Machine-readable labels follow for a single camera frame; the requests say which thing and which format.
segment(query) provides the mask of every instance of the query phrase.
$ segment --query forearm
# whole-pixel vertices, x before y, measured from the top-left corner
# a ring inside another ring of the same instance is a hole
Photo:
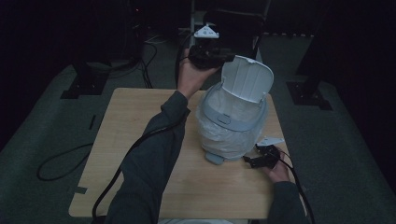
[[[307,224],[297,186],[291,182],[274,184],[274,201],[268,215],[268,224]]]
[[[107,223],[157,223],[163,191],[177,161],[185,118],[190,113],[187,99],[178,91],[161,110],[144,133],[182,121],[170,131],[151,136],[124,159],[124,182],[110,205]]]

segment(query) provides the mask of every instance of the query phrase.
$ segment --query person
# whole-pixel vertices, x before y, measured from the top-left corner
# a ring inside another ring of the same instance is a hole
[[[161,105],[161,112],[148,122],[144,134],[181,122],[170,131],[152,135],[124,158],[120,166],[124,181],[109,206],[105,223],[158,223],[163,191],[177,161],[190,114],[188,101],[217,70],[197,69],[188,58],[181,61],[177,90]],[[273,170],[263,171],[275,187],[268,220],[279,224],[305,223],[295,221],[304,219],[304,209],[287,168],[285,172],[279,162]]]

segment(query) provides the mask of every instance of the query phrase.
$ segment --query wooden table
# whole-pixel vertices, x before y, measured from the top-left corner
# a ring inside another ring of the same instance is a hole
[[[93,204],[109,183],[131,145],[149,119],[160,112],[173,90],[116,89],[92,147],[78,189],[69,208],[72,217],[90,217]],[[175,169],[163,194],[162,218],[266,218],[273,199],[272,184],[260,170],[243,160],[217,166],[205,159],[198,134],[195,108],[203,91],[189,102],[186,135]],[[262,137],[283,138],[276,110],[267,95],[269,115]],[[288,151],[286,143],[278,144]],[[122,175],[102,200],[97,214],[105,215],[120,188]]]

